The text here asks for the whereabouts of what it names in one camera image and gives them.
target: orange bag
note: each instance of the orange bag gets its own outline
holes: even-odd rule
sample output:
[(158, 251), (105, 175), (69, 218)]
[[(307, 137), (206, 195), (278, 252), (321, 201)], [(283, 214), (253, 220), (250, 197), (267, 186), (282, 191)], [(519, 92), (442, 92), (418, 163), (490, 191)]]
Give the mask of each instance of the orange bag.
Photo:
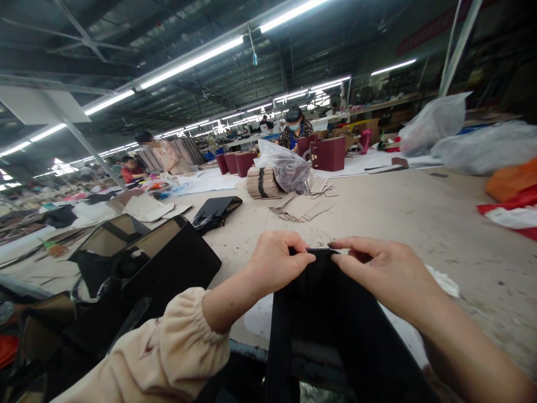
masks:
[(537, 185), (537, 158), (522, 165), (497, 170), (487, 182), (485, 192), (499, 202), (506, 202), (534, 185)]

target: hand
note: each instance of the hand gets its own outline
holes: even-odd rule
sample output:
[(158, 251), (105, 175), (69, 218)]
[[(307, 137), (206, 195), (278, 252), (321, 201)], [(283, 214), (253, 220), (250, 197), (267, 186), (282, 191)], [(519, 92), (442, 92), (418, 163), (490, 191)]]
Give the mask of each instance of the hand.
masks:
[(438, 303), (450, 301), (408, 245), (349, 237), (329, 246), (350, 249), (348, 255), (332, 255), (333, 262), (380, 303), (418, 329), (433, 318)]
[[(289, 247), (297, 254), (289, 256)], [(257, 241), (244, 273), (257, 298), (282, 289), (299, 276), (315, 256), (306, 252), (308, 245), (293, 231), (266, 231)]]

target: floral shirt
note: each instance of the floral shirt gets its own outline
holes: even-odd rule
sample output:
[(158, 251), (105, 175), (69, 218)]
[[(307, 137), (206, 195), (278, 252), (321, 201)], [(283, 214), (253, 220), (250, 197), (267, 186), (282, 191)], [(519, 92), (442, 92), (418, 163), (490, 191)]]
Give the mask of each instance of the floral shirt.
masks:
[[(302, 129), (300, 130), (300, 137), (307, 137), (313, 134), (313, 126), (309, 120), (304, 120), (302, 122)], [(282, 147), (291, 148), (291, 129), (289, 129), (289, 126), (286, 126), (284, 131), (281, 132), (280, 136), (278, 137), (278, 143)]]

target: metal pole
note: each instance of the metal pole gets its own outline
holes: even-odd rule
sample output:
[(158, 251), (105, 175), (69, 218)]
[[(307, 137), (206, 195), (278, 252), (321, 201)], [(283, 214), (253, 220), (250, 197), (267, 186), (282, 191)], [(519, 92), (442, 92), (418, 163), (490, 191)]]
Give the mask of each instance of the metal pole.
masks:
[(347, 109), (348, 109), (348, 102), (351, 98), (351, 85), (352, 85), (352, 76), (348, 79), (348, 90), (347, 90)]
[(472, 5), (468, 11), (468, 17), (466, 17), (466, 21), (464, 21), (463, 28), (459, 35), (459, 40), (457, 41), (457, 45), (453, 51), (453, 56), (451, 57), (451, 61), (447, 67), (445, 80), (440, 84), (440, 93), (438, 95), (439, 98), (445, 97), (448, 93), (449, 86), (451, 85), (451, 81), (455, 76), (455, 71), (459, 65), (460, 57), (463, 54), (464, 47), (466, 46), (466, 42), (468, 41), (468, 37), (472, 31), (472, 27), (474, 26), (475, 19), (477, 18), (477, 14), (482, 2), (483, 0), (472, 1)]
[(99, 164), (101, 164), (101, 166), (105, 170), (105, 172), (110, 175), (110, 177), (117, 183), (117, 185), (120, 188), (122, 188), (125, 191), (128, 191), (129, 189), (127, 189), (125, 184), (122, 183), (116, 177), (116, 175), (114, 174), (113, 170), (110, 169), (110, 167), (105, 162), (105, 160), (103, 160), (101, 158), (101, 156), (99, 155), (99, 153), (93, 148), (93, 146), (88, 143), (88, 140), (86, 140), (86, 138), (80, 132), (80, 130), (78, 130), (77, 127), (65, 116), (63, 111), (58, 107), (58, 105), (56, 105), (54, 100), (51, 97), (49, 97), (49, 95), (44, 91), (41, 91), (41, 94), (45, 97), (45, 99), (47, 100), (49, 106), (52, 108), (54, 113), (56, 113), (56, 116), (58, 117), (58, 119), (60, 119), (63, 123), (65, 123), (67, 125), (67, 128), (71, 131), (71, 133), (73, 133), (73, 135), (76, 137), (76, 139), (82, 143), (82, 145), (86, 148), (86, 150), (88, 150), (89, 153), (94, 156), (94, 158), (97, 160), (97, 162)]

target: cable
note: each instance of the cable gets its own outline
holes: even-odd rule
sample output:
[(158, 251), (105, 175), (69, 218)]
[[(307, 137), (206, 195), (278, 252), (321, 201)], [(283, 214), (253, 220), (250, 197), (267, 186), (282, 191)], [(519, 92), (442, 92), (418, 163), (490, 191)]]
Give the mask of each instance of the cable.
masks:
[(257, 65), (257, 54), (256, 54), (256, 50), (253, 47), (252, 31), (250, 31), (250, 24), (248, 24), (248, 36), (250, 37), (250, 43), (252, 44), (252, 52), (253, 52), (252, 64)]

